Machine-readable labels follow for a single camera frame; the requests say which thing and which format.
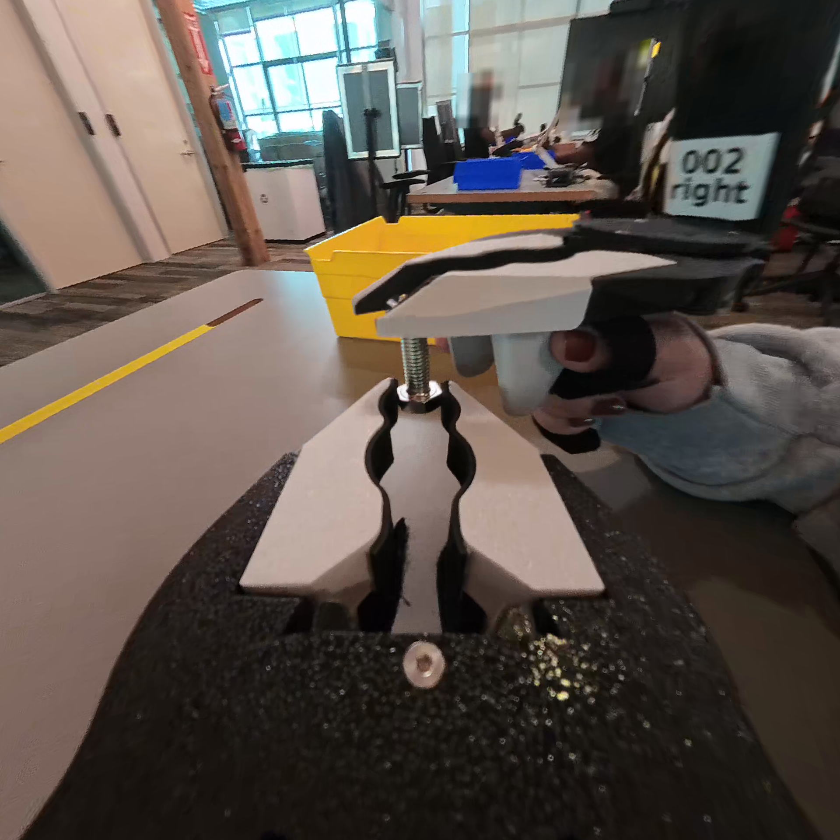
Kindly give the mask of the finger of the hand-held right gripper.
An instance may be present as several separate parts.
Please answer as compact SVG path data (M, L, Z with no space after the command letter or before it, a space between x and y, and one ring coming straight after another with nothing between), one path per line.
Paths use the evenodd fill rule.
M587 250L554 262L452 269L375 322L382 338L453 338L574 329L596 279L672 267L673 259Z
M409 259L352 299L356 315L387 312L432 279L452 270L491 270L540 265L592 249L591 238L575 228L545 229L481 238Z

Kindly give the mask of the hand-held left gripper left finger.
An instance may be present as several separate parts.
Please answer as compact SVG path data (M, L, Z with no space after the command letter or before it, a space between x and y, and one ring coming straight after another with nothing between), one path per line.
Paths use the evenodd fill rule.
M397 382L385 379L301 448L240 580L250 595L336 605L389 632L403 594L406 525L382 479L393 465Z

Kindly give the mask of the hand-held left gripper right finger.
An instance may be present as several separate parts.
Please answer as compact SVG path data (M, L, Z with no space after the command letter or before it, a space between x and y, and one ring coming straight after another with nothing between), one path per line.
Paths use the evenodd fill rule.
M539 450L453 382L440 418L458 482L436 570L446 634L481 634L511 609L592 598L605 584Z

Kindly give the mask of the silver bolt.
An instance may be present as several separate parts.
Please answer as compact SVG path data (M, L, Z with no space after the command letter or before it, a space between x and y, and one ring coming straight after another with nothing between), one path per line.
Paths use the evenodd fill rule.
M401 338L404 384L412 392L429 390L430 362L427 338Z

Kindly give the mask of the person's right forearm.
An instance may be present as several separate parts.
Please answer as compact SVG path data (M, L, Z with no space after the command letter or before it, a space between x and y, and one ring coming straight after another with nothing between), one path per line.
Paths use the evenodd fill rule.
M837 499L838 327L691 329L716 376L706 398L680 413L608 417L602 438L693 497L794 515Z

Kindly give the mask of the person's right hand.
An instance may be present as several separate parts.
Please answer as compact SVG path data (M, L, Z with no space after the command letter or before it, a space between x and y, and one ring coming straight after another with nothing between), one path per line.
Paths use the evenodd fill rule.
M645 321L655 348L653 363L641 378L645 387L614 386L573 400L549 395L532 414L534 423L552 434L582 434L598 421L626 412L673 414L705 401L717 379L705 333L677 314L659 313ZM602 322L554 333L550 350L565 371L590 380L617 367L611 342Z

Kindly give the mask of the wooden work table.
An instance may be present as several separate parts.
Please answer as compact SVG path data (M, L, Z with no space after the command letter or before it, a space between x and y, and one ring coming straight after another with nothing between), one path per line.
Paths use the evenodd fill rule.
M450 176L441 182L409 192L406 205L442 207L461 215L573 213L596 202L619 197L617 184L604 178L589 178L564 186L546 186L543 173L525 171L515 190L460 191Z

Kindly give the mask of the yellow plastic bin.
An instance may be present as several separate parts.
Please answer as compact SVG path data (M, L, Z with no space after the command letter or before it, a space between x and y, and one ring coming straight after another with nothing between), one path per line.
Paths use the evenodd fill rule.
M357 316L352 299L410 259L494 235L569 228L577 213L405 216L372 219L307 248L336 335L379 340L376 314Z

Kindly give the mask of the small calibration board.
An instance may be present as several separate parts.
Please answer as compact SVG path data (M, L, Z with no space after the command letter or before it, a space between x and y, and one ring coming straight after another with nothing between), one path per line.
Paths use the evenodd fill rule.
M423 147L423 83L400 82L395 86L397 130L403 150Z

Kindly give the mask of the chair with black jacket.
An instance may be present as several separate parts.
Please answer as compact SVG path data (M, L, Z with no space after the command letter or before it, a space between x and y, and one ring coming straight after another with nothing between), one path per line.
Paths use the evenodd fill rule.
M347 152L343 122L333 110L322 112L322 146L332 230L340 234L359 224L359 208L355 173Z

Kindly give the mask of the brown tape strip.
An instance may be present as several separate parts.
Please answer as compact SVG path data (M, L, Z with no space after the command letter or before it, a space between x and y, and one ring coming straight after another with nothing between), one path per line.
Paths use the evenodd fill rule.
M204 326L207 327L208 329L215 329L216 327L220 326L221 324L223 324L223 323L237 317L238 315L252 309L253 307L259 305L261 302L263 302L263 300L264 300L263 298L256 298L256 299L249 300L246 303L243 303L243 304L239 305L238 307L227 311L226 313L224 313L223 315L215 318L214 320L206 322L204 324Z

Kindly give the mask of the yellow tape strip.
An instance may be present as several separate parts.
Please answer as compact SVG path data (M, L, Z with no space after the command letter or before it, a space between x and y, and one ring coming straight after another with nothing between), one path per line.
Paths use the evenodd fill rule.
M141 371L144 367L153 362L163 359L166 355L171 354L187 344L192 343L202 336L215 330L215 326L209 323L201 325L194 330L184 333L183 335L144 353L140 357L121 365L119 368L106 373L99 378L84 384L72 392L69 392L62 397L50 402L37 410L22 416L18 420L10 423L1 429L1 444L5 444L17 437L18 435L26 433L28 430L46 422L52 417L55 417L66 410L78 405L92 396L104 391L111 385L114 385L121 380L126 379L130 375Z

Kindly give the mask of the red fire extinguisher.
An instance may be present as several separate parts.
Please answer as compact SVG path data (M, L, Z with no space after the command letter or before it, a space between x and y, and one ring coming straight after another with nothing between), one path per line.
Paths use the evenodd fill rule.
M208 103L226 149L237 154L247 153L245 136L238 125L234 105L227 95L228 86L211 86Z

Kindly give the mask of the red sign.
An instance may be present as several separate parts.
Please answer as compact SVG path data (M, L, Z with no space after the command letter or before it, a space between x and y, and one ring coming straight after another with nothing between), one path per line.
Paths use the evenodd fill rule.
M198 16L194 12L187 11L182 12L182 15L197 65L205 76L212 77L214 75L212 61L207 53L207 46Z

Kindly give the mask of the white door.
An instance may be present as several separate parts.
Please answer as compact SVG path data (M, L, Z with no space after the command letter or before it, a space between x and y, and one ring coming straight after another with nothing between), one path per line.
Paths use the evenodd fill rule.
M20 13L1 3L2 227L50 289L142 258Z
M172 254L226 237L150 2L59 1L157 230Z

